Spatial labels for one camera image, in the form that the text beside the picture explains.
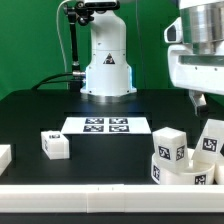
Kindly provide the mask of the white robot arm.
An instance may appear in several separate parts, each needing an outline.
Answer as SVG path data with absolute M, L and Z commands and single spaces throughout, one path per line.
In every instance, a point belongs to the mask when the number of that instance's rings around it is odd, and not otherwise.
M 123 0 L 84 0 L 91 25 L 92 60 L 81 90 L 99 99 L 133 93 L 126 62 L 126 27 L 114 14 Z M 187 89 L 197 115 L 208 111 L 204 95 L 224 95 L 224 0 L 179 0 L 180 16 L 164 31 L 169 77 Z

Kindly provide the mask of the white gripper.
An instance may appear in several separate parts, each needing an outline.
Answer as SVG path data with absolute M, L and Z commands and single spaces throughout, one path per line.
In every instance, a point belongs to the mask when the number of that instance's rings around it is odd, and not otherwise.
M 169 44 L 169 76 L 175 87 L 188 89 L 195 115 L 204 117 L 209 107 L 204 93 L 224 95 L 224 41 L 216 43 L 213 55 L 195 55 L 191 44 L 183 43 L 182 20 L 178 17 L 164 31 Z

